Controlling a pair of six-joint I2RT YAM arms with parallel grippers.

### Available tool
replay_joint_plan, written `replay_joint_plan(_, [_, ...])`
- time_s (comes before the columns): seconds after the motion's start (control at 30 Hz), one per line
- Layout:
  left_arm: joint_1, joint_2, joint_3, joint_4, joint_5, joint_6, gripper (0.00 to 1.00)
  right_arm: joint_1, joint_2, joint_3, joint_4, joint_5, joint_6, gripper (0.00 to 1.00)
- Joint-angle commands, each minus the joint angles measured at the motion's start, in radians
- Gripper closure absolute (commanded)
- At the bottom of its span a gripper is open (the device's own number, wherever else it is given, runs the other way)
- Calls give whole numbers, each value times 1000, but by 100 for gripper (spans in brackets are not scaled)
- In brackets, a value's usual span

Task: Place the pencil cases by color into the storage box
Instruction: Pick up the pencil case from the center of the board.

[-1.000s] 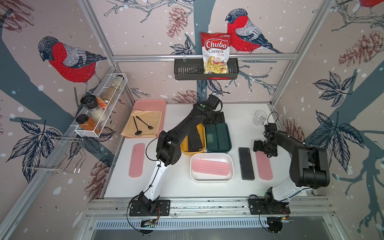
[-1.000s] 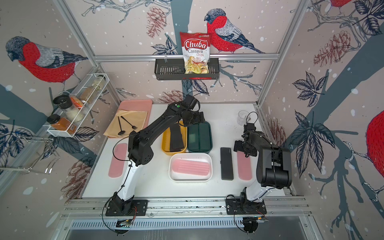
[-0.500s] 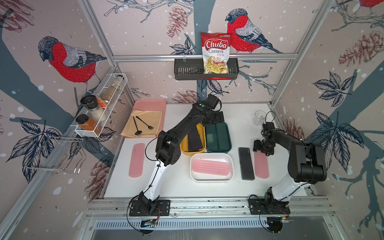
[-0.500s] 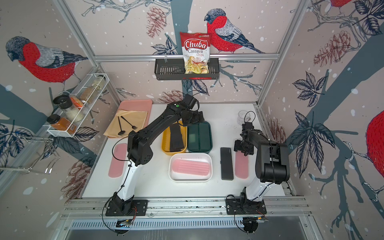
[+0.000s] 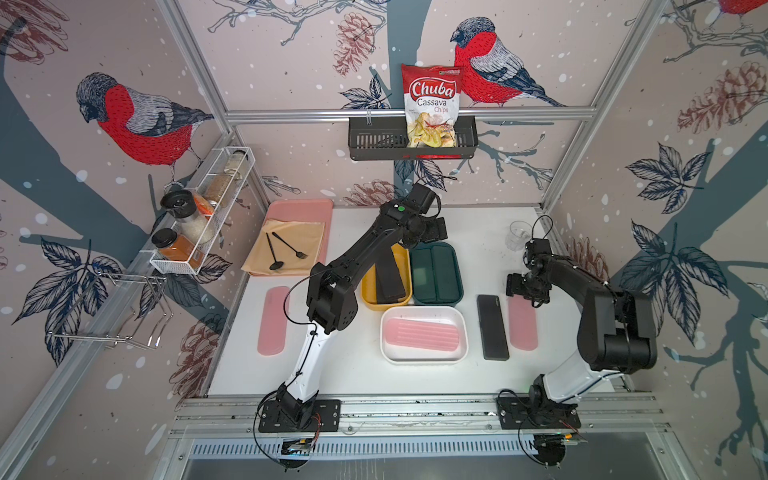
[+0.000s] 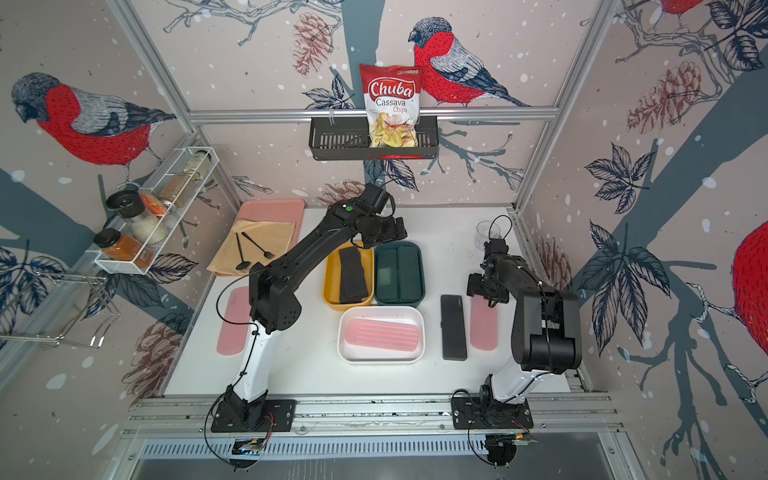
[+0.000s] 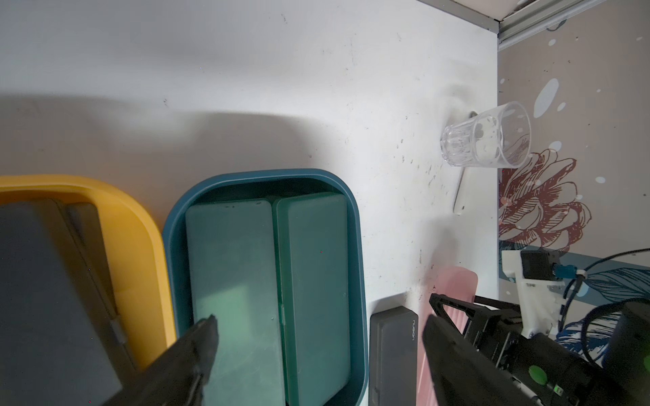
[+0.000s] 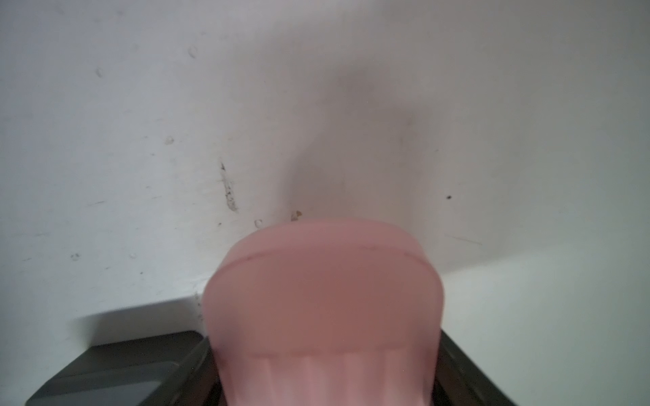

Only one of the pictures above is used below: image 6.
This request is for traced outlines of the green pencil case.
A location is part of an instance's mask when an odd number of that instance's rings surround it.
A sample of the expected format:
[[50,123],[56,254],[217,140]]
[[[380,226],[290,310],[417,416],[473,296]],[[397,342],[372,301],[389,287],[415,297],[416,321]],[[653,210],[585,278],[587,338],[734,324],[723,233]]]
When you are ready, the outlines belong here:
[[399,296],[402,302],[415,302],[422,294],[419,254],[413,246],[398,248]]
[[395,249],[382,249],[377,252],[376,296],[380,303],[391,303],[398,297]]

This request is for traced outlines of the black pencil case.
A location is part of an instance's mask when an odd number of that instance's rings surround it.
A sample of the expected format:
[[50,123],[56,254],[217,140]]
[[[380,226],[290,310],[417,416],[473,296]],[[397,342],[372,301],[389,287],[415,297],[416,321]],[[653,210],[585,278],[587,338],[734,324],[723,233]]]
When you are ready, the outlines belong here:
[[440,308],[443,359],[465,361],[468,354],[462,297],[442,295]]
[[355,304],[364,301],[369,290],[359,250],[356,247],[339,251],[341,266],[339,302]]

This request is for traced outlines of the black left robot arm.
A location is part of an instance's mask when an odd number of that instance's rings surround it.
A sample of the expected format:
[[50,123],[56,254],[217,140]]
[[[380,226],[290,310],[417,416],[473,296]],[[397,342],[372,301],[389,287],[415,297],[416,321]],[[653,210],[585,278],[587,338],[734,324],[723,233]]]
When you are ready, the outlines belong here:
[[329,206],[320,223],[292,249],[248,273],[250,322],[248,353],[237,378],[228,386],[214,419],[236,431],[255,431],[266,422],[268,377],[280,335],[299,319],[296,297],[306,277],[334,250],[359,236],[363,249],[403,240],[403,219],[394,213],[394,198],[384,187],[367,184],[357,197]]

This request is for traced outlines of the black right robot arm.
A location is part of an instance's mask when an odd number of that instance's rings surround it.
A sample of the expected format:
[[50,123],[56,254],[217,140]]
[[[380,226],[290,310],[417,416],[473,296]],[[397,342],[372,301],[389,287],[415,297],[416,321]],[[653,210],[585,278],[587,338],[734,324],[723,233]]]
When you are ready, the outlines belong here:
[[541,280],[523,257],[509,253],[502,238],[484,243],[480,267],[468,277],[468,296],[484,299],[490,308],[515,301],[511,358],[487,377],[480,405],[521,404],[539,381],[581,365],[578,298]]

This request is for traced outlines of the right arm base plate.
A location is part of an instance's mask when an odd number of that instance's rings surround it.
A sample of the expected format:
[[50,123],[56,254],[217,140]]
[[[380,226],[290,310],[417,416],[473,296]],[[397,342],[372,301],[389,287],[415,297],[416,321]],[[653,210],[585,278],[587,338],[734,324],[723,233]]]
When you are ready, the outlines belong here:
[[522,403],[492,400],[482,406],[478,395],[460,393],[450,400],[453,426],[456,430],[530,430],[534,426],[527,400]]

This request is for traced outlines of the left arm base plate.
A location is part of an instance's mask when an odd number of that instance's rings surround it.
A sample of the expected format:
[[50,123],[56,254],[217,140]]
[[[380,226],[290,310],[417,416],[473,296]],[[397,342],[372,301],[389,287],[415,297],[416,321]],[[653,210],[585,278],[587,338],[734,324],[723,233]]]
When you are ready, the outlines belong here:
[[227,396],[216,407],[211,431],[214,433],[289,432],[297,401],[268,399],[262,396],[246,402],[238,396]]

